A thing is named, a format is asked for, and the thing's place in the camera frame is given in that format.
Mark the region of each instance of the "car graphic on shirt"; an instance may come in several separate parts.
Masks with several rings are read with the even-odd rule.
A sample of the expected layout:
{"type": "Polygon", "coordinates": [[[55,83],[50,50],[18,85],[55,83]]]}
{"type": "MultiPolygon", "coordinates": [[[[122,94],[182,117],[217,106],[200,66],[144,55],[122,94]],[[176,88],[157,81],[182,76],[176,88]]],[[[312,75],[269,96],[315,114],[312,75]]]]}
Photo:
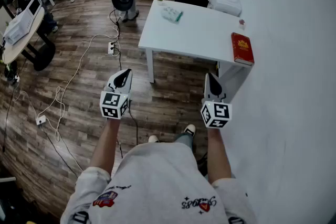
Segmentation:
{"type": "Polygon", "coordinates": [[[118,193],[115,193],[114,191],[108,191],[107,193],[104,193],[102,195],[100,195],[93,203],[92,205],[98,205],[99,207],[111,207],[112,205],[114,205],[114,199],[116,198],[116,196],[118,195],[118,193]]]}

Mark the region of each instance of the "red heart graphic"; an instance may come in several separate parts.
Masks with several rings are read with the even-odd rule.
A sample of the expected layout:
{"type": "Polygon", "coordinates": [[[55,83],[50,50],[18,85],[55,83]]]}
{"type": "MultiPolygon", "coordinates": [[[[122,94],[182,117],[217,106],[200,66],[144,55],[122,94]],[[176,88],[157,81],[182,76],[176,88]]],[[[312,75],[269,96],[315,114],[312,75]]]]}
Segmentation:
{"type": "Polygon", "coordinates": [[[203,210],[206,211],[206,212],[209,212],[209,210],[210,210],[210,205],[209,205],[209,204],[206,204],[206,203],[202,203],[202,204],[200,204],[200,208],[203,209],[203,210]]]}

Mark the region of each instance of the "power outlet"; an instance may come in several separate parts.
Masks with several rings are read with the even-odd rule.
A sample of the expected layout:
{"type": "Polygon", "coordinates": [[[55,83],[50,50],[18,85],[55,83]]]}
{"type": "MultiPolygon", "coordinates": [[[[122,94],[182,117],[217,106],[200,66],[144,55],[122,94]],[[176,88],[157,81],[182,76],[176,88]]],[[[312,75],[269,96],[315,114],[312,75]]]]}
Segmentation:
{"type": "Polygon", "coordinates": [[[43,123],[46,123],[46,121],[47,121],[46,116],[41,116],[36,120],[36,125],[41,125],[43,123]]]}
{"type": "Polygon", "coordinates": [[[114,42],[109,42],[108,54],[109,55],[113,55],[114,54],[114,42]]]}

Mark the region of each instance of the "round table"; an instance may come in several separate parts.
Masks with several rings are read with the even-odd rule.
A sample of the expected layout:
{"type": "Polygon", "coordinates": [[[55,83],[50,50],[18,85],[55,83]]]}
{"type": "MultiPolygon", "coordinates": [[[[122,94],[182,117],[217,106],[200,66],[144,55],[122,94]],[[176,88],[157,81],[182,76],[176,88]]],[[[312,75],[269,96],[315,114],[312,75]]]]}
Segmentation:
{"type": "Polygon", "coordinates": [[[45,69],[51,62],[55,54],[55,44],[52,43],[45,34],[41,33],[38,30],[38,27],[42,23],[44,17],[44,9],[40,8],[36,17],[34,18],[33,24],[31,25],[30,31],[27,35],[17,41],[14,45],[10,45],[6,43],[5,50],[2,55],[2,60],[4,64],[9,64],[13,62],[19,54],[22,54],[29,61],[34,64],[34,69],[37,71],[41,71],[45,69]],[[34,33],[37,33],[41,39],[45,42],[39,50],[36,50],[30,43],[30,39],[32,38],[34,33]],[[30,55],[25,48],[28,48],[35,57],[30,55]]]}

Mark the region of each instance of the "wooden floor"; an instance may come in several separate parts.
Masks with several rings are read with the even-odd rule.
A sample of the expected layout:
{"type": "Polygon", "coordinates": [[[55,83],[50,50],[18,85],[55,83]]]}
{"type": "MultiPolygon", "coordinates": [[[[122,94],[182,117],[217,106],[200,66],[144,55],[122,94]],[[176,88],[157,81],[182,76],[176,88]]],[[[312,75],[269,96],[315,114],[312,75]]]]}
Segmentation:
{"type": "MultiPolygon", "coordinates": [[[[37,72],[26,61],[20,72],[21,82],[15,93],[26,91],[37,113],[44,110],[54,99],[56,88],[62,87],[75,73],[79,59],[96,34],[115,35],[109,14],[113,10],[111,0],[56,0],[49,7],[58,21],[59,30],[50,39],[56,45],[56,54],[51,64],[37,72]]],[[[154,54],[155,84],[148,82],[146,57],[138,49],[138,42],[152,0],[137,0],[140,15],[134,22],[121,23],[122,68],[133,70],[131,113],[139,124],[139,143],[146,143],[152,134],[162,142],[172,142],[174,136],[183,131],[187,124],[196,125],[194,141],[196,158],[206,152],[207,140],[201,114],[201,98],[205,73],[214,70],[213,62],[178,55],[154,54]]],[[[69,85],[63,102],[66,112],[60,124],[60,134],[73,156],[83,169],[100,136],[105,119],[99,110],[100,92],[107,79],[119,69],[117,58],[107,55],[108,38],[97,37],[84,56],[78,75],[69,85]]],[[[41,41],[36,42],[39,48],[41,41]]],[[[21,67],[25,58],[19,56],[21,67]]],[[[3,143],[6,112],[9,107],[13,86],[4,78],[1,66],[1,137],[3,143]]],[[[46,113],[53,126],[57,125],[60,108],[55,103],[46,113]]],[[[119,141],[123,153],[136,145],[136,129],[129,113],[122,118],[119,141]]],[[[48,124],[47,132],[56,149],[70,167],[80,174],[80,169],[66,150],[64,143],[56,142],[54,131],[48,124]]],[[[117,149],[115,168],[121,156],[117,149]]],[[[17,178],[25,197],[36,200],[42,210],[60,217],[74,191],[76,176],[65,166],[36,126],[35,113],[26,95],[12,101],[7,120],[6,151],[0,152],[2,163],[17,178]]]]}

